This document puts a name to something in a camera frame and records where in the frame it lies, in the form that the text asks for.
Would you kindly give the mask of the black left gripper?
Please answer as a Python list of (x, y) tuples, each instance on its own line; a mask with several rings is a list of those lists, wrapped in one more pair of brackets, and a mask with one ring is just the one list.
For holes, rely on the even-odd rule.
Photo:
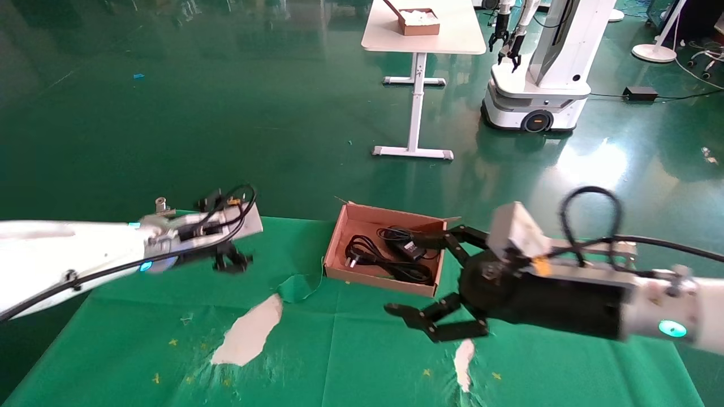
[(184, 253), (177, 253), (173, 256), (171, 254), (153, 261), (153, 271), (166, 271), (174, 266), (208, 260), (211, 261), (212, 270), (228, 275), (239, 275), (245, 271), (245, 265), (253, 263), (253, 255), (239, 252), (233, 242), (209, 245), (207, 248), (200, 246), (186, 250)]

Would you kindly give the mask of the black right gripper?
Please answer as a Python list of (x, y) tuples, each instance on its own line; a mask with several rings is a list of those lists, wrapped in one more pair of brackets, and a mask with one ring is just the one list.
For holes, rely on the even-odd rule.
[[(383, 309), (434, 343), (489, 335), (489, 319), (524, 324), (608, 340), (622, 340), (625, 289), (610, 284), (538, 276), (532, 260), (509, 250), (502, 258), (488, 250), (489, 234), (458, 225), (449, 230), (416, 233), (416, 246), (450, 252), (461, 265), (460, 294), (451, 293), (423, 309), (388, 303)], [(470, 255), (462, 244), (482, 252)], [(473, 319), (440, 324), (459, 309)]]

